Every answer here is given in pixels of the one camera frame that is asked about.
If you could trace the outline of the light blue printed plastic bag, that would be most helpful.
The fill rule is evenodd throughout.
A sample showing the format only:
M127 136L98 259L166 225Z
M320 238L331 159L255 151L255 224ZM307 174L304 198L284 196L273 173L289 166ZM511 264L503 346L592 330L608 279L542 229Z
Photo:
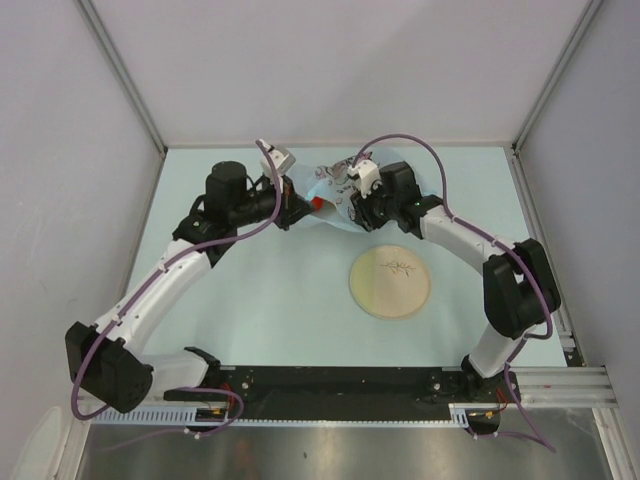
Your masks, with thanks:
M395 222L402 232L420 238L420 219L428 211L442 206L442 198L424 188L417 171L404 158L389 149L368 151L363 159L377 164L381 176L380 187L396 198L398 221L389 222ZM314 197L326 201L321 211L297 222L299 226L327 223L346 231L365 232L354 222L350 201L351 195L359 192L347 175L347 169L354 163L355 158L348 157L331 165L296 164L289 170L288 175L301 197L309 202Z

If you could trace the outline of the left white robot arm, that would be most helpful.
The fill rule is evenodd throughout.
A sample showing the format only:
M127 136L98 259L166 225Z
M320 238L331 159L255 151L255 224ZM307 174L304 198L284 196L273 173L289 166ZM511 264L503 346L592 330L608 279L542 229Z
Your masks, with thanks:
M186 390L207 400L219 392L219 362L213 355L196 347L174 355L142 353L173 305L232 245L271 224L286 230L313 212L286 175L294 161L285 151L265 153L257 181L249 179L239 162L215 164L204 194L195 199L139 285L91 325L76 322L69 328L65 346L77 418L90 417L79 409L81 391L120 413L132 411L148 395Z

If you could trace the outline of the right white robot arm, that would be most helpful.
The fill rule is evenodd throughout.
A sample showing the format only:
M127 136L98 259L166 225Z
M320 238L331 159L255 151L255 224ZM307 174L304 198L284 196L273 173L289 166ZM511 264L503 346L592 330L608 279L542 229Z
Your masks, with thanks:
M436 244L479 273L488 325L463 359L461 388L484 401L529 339L546 340L552 313L561 303L544 247L534 239L507 242L455 215L444 198L422 193L405 162L378 167L361 160L347 170L354 183L350 197L354 220L367 231L393 221L399 229ZM539 335L536 328L545 326Z

